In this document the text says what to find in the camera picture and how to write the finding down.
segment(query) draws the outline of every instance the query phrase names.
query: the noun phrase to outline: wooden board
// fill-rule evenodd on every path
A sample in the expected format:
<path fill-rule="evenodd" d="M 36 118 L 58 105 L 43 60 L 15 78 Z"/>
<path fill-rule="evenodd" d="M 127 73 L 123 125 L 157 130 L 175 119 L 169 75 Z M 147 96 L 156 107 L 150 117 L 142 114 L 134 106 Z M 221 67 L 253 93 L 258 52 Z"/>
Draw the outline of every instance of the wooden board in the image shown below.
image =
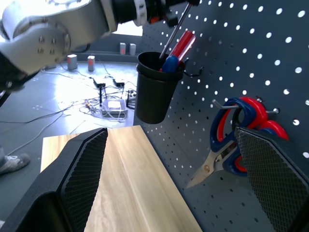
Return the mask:
<path fill-rule="evenodd" d="M 86 232 L 200 232 L 140 126 L 111 129 Z M 44 138 L 41 171 L 76 135 Z"/>

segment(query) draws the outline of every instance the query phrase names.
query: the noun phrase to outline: pegboard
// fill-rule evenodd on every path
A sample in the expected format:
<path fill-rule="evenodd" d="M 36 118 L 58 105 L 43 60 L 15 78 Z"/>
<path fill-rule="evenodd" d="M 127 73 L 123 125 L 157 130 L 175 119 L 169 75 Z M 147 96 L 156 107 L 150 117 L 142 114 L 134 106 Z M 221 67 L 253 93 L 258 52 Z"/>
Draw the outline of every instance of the pegboard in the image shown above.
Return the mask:
<path fill-rule="evenodd" d="M 180 16 L 185 5 L 172 11 Z M 185 30 L 193 31 L 197 40 L 186 55 L 186 71 L 198 73 L 203 66 L 203 74 L 184 76 L 162 123 L 148 125 L 135 118 L 134 124 L 144 129 L 203 231 L 274 231 L 246 177 L 219 171 L 185 188 L 209 153 L 210 128 L 218 113 L 213 99 L 223 104 L 245 95 L 261 98 L 268 110 L 279 108 L 269 118 L 286 129 L 309 162 L 308 17 L 308 1 L 201 0 L 171 44 L 173 48 Z M 142 52 L 161 52 L 171 33 L 165 22 L 145 26 Z M 230 131 L 228 123 L 225 133 Z"/>

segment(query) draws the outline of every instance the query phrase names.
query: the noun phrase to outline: scissors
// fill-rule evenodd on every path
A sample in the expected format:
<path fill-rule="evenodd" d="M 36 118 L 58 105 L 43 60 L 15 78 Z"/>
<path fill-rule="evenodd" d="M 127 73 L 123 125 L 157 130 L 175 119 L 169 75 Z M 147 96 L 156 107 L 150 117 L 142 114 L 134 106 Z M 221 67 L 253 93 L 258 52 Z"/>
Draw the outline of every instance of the scissors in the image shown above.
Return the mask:
<path fill-rule="evenodd" d="M 244 120 L 240 122 L 241 127 L 248 127 L 256 118 L 255 109 L 245 101 L 239 98 L 231 98 L 226 103 L 225 106 L 238 105 L 245 114 Z M 187 188 L 195 186 L 202 181 L 204 181 L 207 177 L 209 177 L 212 173 L 225 170 L 230 171 L 230 165 L 225 165 L 230 156 L 237 157 L 239 156 L 238 148 L 236 146 L 236 138 L 234 136 L 234 132 L 230 132 L 225 138 L 218 139 L 218 127 L 223 121 L 223 127 L 228 115 L 229 110 L 220 110 L 215 117 L 214 121 L 211 125 L 211 151 L 208 154 L 203 165 L 194 173 L 191 180 L 189 181 Z"/>
<path fill-rule="evenodd" d="M 237 126 L 256 128 L 261 124 L 259 130 L 287 138 L 285 130 L 278 123 L 267 120 L 267 112 L 259 101 L 248 97 L 241 97 L 239 100 L 242 101 L 243 107 L 240 104 L 237 104 L 239 106 L 239 109 L 237 109 L 238 112 L 236 111 L 237 118 L 235 117 L 235 114 L 233 115 L 233 120 L 236 119 L 238 123 Z M 232 101 L 228 101 L 228 104 L 225 105 L 231 105 L 233 101 L 236 102 L 236 99 L 234 98 Z M 245 113 L 242 123 L 240 123 L 238 119 L 241 110 L 244 110 Z M 223 114 L 222 112 L 219 112 L 215 118 L 211 126 L 211 152 L 209 153 L 204 164 L 195 172 L 188 183 L 187 188 L 201 183 L 213 172 L 220 170 L 226 170 L 230 173 L 242 176 L 247 175 L 246 168 L 241 164 L 242 158 L 237 147 L 235 137 L 233 137 L 235 127 L 227 137 L 224 138 L 223 136 L 224 125 L 229 112 L 230 110 L 223 110 Z M 222 147 L 218 151 L 214 151 L 213 148 L 215 147 L 216 149 L 216 146 L 213 145 L 220 143 L 222 144 Z"/>

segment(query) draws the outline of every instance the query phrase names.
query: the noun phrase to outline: floor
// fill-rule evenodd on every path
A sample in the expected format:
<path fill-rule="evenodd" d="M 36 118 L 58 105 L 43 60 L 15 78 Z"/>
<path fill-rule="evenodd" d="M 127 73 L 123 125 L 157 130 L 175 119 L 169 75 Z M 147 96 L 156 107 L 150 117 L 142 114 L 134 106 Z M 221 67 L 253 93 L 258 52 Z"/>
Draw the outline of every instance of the floor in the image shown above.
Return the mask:
<path fill-rule="evenodd" d="M 85 76 L 104 78 L 108 71 L 114 78 L 124 80 L 126 83 L 125 90 L 136 89 L 136 64 L 105 62 L 104 68 L 102 63 L 96 63 L 94 72 L 87 70 L 86 63 L 79 63 L 78 65 L 78 71 Z M 60 109 L 71 106 L 73 102 L 78 102 L 75 103 L 75 106 L 66 110 L 62 116 L 59 113 L 23 124 L 0 123 L 0 145 L 4 147 L 7 154 L 36 137 L 46 125 L 61 116 L 37 139 L 13 153 L 28 153 L 31 162 L 20 171 L 0 176 L 0 220 L 5 220 L 9 216 L 39 174 L 43 137 L 81 133 L 100 127 L 118 128 L 133 125 L 133 110 L 128 110 L 126 118 L 121 122 L 111 118 L 96 118 L 80 112 L 83 99 L 98 96 L 98 90 L 95 89 L 92 79 L 84 77 L 78 72 L 68 72 L 59 65 L 46 72 L 49 73 L 40 72 L 26 83 L 23 90 L 8 98 L 0 108 L 0 121 L 27 122 L 40 116 L 58 112 Z M 107 94 L 118 97 L 122 95 L 122 92 L 113 88 L 112 79 L 105 78 L 104 81 L 106 86 L 111 86 L 106 88 Z"/>

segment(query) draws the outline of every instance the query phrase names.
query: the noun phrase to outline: black cup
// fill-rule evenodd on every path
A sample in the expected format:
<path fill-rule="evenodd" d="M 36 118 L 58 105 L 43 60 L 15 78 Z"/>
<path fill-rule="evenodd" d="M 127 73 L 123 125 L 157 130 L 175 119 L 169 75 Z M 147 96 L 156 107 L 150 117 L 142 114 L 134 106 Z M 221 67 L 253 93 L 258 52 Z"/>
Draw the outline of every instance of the black cup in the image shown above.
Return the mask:
<path fill-rule="evenodd" d="M 168 55 L 159 59 L 158 52 L 145 52 L 138 56 L 136 115 L 148 124 L 157 124 L 164 120 L 170 100 L 178 82 L 183 77 L 184 63 L 180 63 L 174 73 L 160 72 Z"/>

